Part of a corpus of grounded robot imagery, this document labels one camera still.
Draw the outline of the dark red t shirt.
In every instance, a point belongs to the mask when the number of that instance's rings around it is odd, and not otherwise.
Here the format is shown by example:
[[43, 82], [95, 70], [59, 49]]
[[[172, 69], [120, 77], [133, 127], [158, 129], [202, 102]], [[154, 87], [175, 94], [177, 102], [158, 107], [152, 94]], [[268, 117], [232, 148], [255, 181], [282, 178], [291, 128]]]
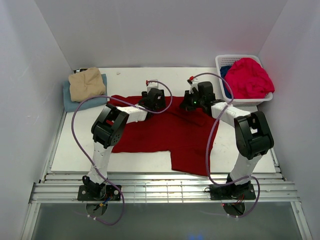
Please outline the dark red t shirt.
[[179, 107], [182, 96], [165, 98], [169, 109], [145, 121], [128, 123], [113, 153], [170, 152], [171, 168], [198, 176], [206, 176], [206, 153], [212, 147], [217, 131], [215, 119], [201, 109], [186, 111]]

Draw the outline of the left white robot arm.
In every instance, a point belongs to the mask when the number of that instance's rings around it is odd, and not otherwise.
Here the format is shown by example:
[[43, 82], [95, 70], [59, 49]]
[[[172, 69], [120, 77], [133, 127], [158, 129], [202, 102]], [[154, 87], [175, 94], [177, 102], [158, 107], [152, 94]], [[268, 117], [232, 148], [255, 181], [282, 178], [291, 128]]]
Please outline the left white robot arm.
[[142, 92], [142, 99], [135, 106], [116, 107], [106, 104], [91, 127], [93, 135], [93, 166], [82, 177], [84, 189], [90, 198], [101, 200], [106, 193], [105, 179], [113, 147], [120, 141], [126, 124], [142, 122], [166, 107], [165, 92], [151, 88]]

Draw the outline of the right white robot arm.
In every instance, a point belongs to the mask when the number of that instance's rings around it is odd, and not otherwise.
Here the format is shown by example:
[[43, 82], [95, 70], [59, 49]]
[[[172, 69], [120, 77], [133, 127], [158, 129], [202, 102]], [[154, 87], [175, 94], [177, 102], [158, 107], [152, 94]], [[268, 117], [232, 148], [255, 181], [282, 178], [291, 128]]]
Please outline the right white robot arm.
[[251, 183], [252, 173], [262, 158], [274, 146], [274, 139], [268, 121], [261, 111], [249, 112], [216, 99], [213, 85], [209, 81], [193, 83], [185, 91], [180, 108], [186, 111], [202, 109], [212, 117], [216, 126], [219, 121], [232, 126], [238, 157], [226, 183], [213, 182], [206, 192], [211, 200], [256, 200], [260, 192]]

